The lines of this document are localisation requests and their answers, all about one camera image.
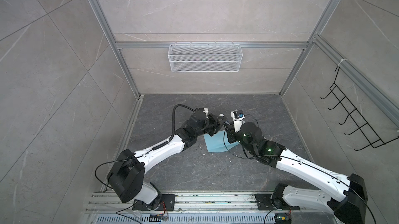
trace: white wire basket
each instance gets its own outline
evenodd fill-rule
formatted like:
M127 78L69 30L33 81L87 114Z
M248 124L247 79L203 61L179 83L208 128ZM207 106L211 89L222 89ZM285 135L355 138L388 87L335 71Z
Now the white wire basket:
M238 72L239 44L173 44L167 53L172 72Z

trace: cable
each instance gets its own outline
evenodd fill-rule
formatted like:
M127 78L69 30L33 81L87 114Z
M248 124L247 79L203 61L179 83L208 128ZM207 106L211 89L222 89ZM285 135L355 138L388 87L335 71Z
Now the cable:
M96 168L96 170L94 170L94 176L95 176L95 177L97 178L97 180L98 180L99 182L101 182L104 186L106 186L106 187L108 187L108 188L110 188L110 189L113 189L112 187L110 187L110 186L108 186L107 184L103 183L102 180L100 180L100 178L98 178L98 176L97 176L97 169L98 169L99 167L101 167L102 165L107 164L107 163L130 161L130 160L134 160L135 158L140 158L140 157L142 157L142 156L133 157L133 158L126 159L126 160L119 160L119 161L111 161L111 162L104 162L104 163L101 163L101 164Z
M242 121L241 119L236 119L236 120L234 120L234 121L229 122L229 124L232 124L233 122L236 122L236 121L244 122L244 121Z
M165 211L166 211L167 219L168 219L169 218L169 213L167 212L167 209L166 209L166 206L165 206L165 202L162 201L162 203L164 204L164 214L165 214Z
M233 156L237 157L237 158L241 158L241 159L251 159L251 158L257 158L257 157L281 157L281 158L287 158L287 159L290 159L290 160L293 160L293 161L302 163L302 164L304 164L304 165L306 165L306 166L309 166L309 167L311 167L311 168L314 168L314 169L316 169L316 170L318 170L318 171L320 171L320 172L323 172L324 174L327 174L328 176L330 176L330 177L336 179L337 181L341 182L343 185L345 185L345 186L347 186L349 189L351 189L351 190L363 201L364 205L367 207L367 209L370 211L370 213L371 213L371 215L372 215L372 217L373 217L374 224L377 224L376 218L374 217L373 212L372 212L372 210L370 209L370 207L367 205L366 201L364 201L363 198L362 198L353 188L349 187L349 185L347 185L347 184L344 183L343 181L339 180L338 178L332 176L331 174L329 174L329 173L327 173L327 172L325 172L325 171L322 171L322 170L319 169L319 168L313 167L312 165L309 165L309 164L307 164L307 163L305 163L305 162L298 161L298 160L293 159L293 158L291 158L291 157L285 157L285 156L280 156L280 155L262 155L262 156L253 156L253 157L250 157L250 158L247 158L247 157L239 157L239 156L233 154L233 153L227 148L226 143L225 143L225 134L226 134L226 129L225 129L224 134L223 134L223 144L224 144L224 146L226 147L227 151L228 151L230 154L232 154Z
M248 156L247 156L247 152L245 151L244 146L241 145L241 147L243 148L244 155L245 155L248 159L253 159L252 157L248 157Z
M263 224L266 224L266 217L269 215L269 213L267 213L267 214L265 215L265 219L263 220Z
M135 222L137 222L137 223L139 223L139 224L142 224L140 221L138 221L138 220L136 220L136 219L134 219L134 218L132 218L132 217L128 217L128 216L126 216L126 215L118 214L119 212L125 211L125 210L127 210L128 208L131 208L131 207L133 207L133 206L134 206L134 204L133 204L132 206L130 206L130 207L127 207L127 208L125 208L125 209L119 210L119 211L116 212L116 214L117 214L117 215L121 215L121 216L126 217L126 218L129 218L129 219L131 219L131 220L134 220Z
M189 109L189 110L194 112L194 110L192 108L190 108L188 106L185 106L185 105L182 105L182 104L177 104L177 105L175 105L175 107L173 107L173 111L172 111L172 135L170 135L169 142L172 141L172 139L174 137L174 129L175 129L174 115L175 115L177 107L184 107L184 108Z
M251 116L251 117L253 117L253 118L255 119L255 121L256 121L256 125L259 127L258 120L256 120L256 118L255 118L254 116L252 116L251 114L247 114L247 116Z

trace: gray floor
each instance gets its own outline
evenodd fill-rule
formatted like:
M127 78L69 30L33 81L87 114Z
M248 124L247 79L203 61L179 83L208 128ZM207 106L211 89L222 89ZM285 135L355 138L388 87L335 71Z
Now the gray floor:
M227 116L232 110L242 109L244 114L257 118L266 138L308 158L278 95L145 95L128 148L140 150L167 138L172 128L172 109L178 103L192 108L206 107L213 114ZM176 126L190 115L187 109L177 108ZM241 146L231 151L244 156ZM258 161L239 159L228 152L209 153L202 136L189 149L148 171L145 180L160 190L272 191L277 183L314 188L294 175Z

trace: light blue fabric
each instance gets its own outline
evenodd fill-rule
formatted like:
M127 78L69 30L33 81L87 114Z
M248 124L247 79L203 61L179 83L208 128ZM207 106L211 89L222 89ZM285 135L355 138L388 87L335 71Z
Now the light blue fabric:
M219 131L218 133L216 133L216 135L213 135L213 137L211 137L208 134L203 135L208 152L214 152L214 153L224 152L227 151L226 147L228 149L231 149L232 147L239 144L238 142L229 143L227 136L225 136L225 144L226 144L225 147L223 144L223 134L224 131Z

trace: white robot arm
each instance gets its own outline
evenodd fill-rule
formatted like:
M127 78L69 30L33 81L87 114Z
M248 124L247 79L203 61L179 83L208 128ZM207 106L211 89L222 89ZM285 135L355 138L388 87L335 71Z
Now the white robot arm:
M262 131L252 122L244 121L242 111L232 112L229 123L223 114L209 114L208 109L199 108L188 121L165 140L143 150L132 153L123 151L112 167L107 179L122 202L133 198L143 201L148 208L159 205L160 192L143 181L144 174L153 166L174 154L191 147L197 137L214 135L225 127L229 143L238 141L259 162L289 172L311 183L320 190L294 188L278 184L272 202L276 208L309 207L333 213L346 224L363 224L366 214L367 194L364 180L352 174L346 176L320 167L296 155L284 146L266 140Z

